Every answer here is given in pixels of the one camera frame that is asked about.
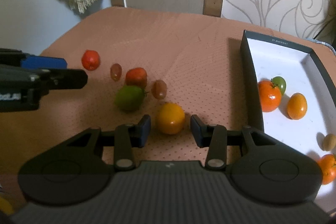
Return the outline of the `large red apple fruit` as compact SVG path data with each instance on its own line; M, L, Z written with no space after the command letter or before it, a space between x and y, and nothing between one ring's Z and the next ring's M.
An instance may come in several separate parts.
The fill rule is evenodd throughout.
M100 66L100 55L97 51L86 50L81 58L84 69L94 71Z

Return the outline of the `large green tomato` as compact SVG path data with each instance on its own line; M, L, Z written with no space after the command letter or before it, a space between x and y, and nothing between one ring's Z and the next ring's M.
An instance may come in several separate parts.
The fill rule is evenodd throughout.
M145 96L146 91L139 86L124 85L117 91L114 104L122 111L135 111L140 108Z

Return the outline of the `yellow orange kumquat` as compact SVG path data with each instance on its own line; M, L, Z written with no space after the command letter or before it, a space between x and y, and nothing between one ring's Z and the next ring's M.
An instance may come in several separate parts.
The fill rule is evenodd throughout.
M158 112L157 129L167 135L175 135L182 131L185 124L185 112L176 103L165 103Z
M307 101L303 94L293 94L286 106L288 116L293 120L299 120L306 115Z

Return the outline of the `small red apple fruit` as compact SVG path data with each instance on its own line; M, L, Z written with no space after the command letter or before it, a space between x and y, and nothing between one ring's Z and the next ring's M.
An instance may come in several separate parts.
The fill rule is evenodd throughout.
M127 71L125 84L128 86L138 86L142 89L147 86L147 72L142 67L133 68Z

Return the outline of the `orange tangerine with stem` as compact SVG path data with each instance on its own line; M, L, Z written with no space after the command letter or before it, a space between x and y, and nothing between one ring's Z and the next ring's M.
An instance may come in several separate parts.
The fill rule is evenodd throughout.
M262 112L269 113L279 107L282 94L274 83L270 80L258 82L258 91Z

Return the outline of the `small green tomato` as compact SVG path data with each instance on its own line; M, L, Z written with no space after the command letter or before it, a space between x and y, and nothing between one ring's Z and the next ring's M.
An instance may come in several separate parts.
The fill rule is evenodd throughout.
M276 86L280 89L280 92L281 92L282 95L285 94L286 81L284 80L284 78L282 78L281 76L276 76L276 77L271 79L271 82L274 84L274 86Z

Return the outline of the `reddish grape near right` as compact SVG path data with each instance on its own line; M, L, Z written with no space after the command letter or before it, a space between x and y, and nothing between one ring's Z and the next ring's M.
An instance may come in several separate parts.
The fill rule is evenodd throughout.
M163 80L155 80L151 88L151 93L157 100L164 99L167 94L167 84Z

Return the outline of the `reddish grape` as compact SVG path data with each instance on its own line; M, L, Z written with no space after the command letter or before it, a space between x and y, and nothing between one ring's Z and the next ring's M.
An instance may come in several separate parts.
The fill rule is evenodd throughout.
M120 80L122 75L122 66L119 63L114 63L110 67L110 77L113 81L117 82Z
M164 99L167 94L167 84L163 80L155 80L151 88L151 93L157 100Z

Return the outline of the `reddish grape near centre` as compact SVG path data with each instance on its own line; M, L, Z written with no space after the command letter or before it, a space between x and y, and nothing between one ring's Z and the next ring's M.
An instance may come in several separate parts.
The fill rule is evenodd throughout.
M110 77L113 81L117 82L120 80L122 75L122 66L119 63L114 63L110 67Z

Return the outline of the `salmon dotted tablecloth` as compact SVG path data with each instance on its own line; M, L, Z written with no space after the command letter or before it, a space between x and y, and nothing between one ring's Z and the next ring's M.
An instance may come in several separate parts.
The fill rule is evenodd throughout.
M37 111L1 114L1 197L14 209L25 204L19 189L20 167L34 156L82 130L137 122L143 114L155 118L161 102L151 94L130 114L114 105L122 81L110 78L110 66L127 71L143 67L149 81L164 80L168 102L179 104L187 116L197 114L208 123L238 130L248 122L246 88L240 56L244 30L289 40L313 48L331 78L335 55L326 46L269 28L236 20L195 14L174 14L108 8L82 20L43 51L81 68L86 50L95 50L101 65L89 72L80 90L55 90Z

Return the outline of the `black white shallow box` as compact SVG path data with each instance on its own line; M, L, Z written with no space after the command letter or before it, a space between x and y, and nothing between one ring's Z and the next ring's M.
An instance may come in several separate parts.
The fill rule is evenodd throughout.
M248 123L319 161L335 134L335 83L312 47L257 32L243 32L240 46ZM276 81L284 89L279 106L263 112L258 84Z

